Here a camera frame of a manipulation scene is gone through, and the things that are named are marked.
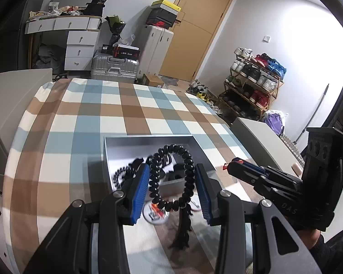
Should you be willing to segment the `right hand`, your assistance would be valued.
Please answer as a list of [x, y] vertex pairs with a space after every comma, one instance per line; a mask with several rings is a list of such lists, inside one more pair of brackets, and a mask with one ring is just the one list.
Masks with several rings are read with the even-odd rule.
[[304, 229], [297, 231], [297, 234], [308, 249], [313, 248], [322, 235], [317, 229]]

